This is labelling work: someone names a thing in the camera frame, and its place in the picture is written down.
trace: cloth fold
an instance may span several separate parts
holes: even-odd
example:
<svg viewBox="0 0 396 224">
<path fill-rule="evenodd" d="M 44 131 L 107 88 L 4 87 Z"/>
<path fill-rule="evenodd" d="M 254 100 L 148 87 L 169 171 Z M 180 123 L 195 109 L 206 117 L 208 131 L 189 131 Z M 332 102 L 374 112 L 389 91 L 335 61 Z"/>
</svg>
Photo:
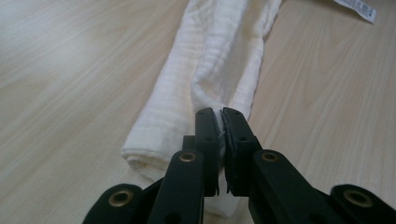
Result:
<svg viewBox="0 0 396 224">
<path fill-rule="evenodd" d="M 228 106 L 250 113 L 269 32 L 281 0 L 190 0 L 174 46 L 121 151 L 134 170 L 155 181 L 163 177 L 184 135 L 194 134 L 196 111 Z M 205 199 L 205 208 L 230 216 L 238 199 Z"/>
</svg>

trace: towel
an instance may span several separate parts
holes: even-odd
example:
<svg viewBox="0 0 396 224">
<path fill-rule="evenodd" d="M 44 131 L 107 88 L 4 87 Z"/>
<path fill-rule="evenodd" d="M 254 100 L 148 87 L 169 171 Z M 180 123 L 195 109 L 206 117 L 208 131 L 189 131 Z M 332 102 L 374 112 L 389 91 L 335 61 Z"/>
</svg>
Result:
<svg viewBox="0 0 396 224">
<path fill-rule="evenodd" d="M 121 151 L 139 174 L 151 181 L 163 177 L 184 135 L 194 135 L 194 114 L 228 106 L 248 118 L 269 32 L 281 0 L 190 0 L 175 43 L 153 92 Z M 225 217 L 238 198 L 225 193 L 205 199 L 205 209 Z"/>
</svg>

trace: wood grain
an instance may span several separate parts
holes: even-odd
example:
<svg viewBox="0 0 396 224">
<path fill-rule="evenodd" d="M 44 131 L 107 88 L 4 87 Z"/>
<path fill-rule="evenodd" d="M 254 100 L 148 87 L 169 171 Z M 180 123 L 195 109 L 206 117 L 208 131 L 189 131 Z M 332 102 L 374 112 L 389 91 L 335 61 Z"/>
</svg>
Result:
<svg viewBox="0 0 396 224">
<path fill-rule="evenodd" d="M 330 0 L 285 1 L 249 120 L 316 188 L 396 207 L 396 2 L 375 24 Z M 0 1 L 0 220 L 80 223 L 116 184 L 147 182 L 120 148 L 187 1 Z M 247 200 L 233 217 L 251 223 Z"/>
</svg>

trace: cloth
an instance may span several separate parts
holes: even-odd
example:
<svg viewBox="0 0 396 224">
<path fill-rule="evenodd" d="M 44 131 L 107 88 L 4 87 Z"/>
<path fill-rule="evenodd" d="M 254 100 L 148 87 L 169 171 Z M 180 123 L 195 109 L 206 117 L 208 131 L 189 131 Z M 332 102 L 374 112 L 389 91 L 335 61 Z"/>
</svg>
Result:
<svg viewBox="0 0 396 224">
<path fill-rule="evenodd" d="M 269 32 L 281 0 L 190 0 L 174 46 L 121 151 L 132 168 L 155 181 L 163 177 L 184 135 L 194 135 L 194 114 L 224 106 L 248 118 Z M 238 199 L 205 199 L 205 209 L 226 217 Z"/>
</svg>

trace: white label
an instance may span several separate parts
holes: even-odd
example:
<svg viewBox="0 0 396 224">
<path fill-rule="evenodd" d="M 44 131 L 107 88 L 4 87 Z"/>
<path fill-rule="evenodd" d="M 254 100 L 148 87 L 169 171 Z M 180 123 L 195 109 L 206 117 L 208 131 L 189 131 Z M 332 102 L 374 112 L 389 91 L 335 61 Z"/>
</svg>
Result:
<svg viewBox="0 0 396 224">
<path fill-rule="evenodd" d="M 333 0 L 344 7 L 349 7 L 359 13 L 365 20 L 374 22 L 376 11 L 361 0 Z"/>
</svg>

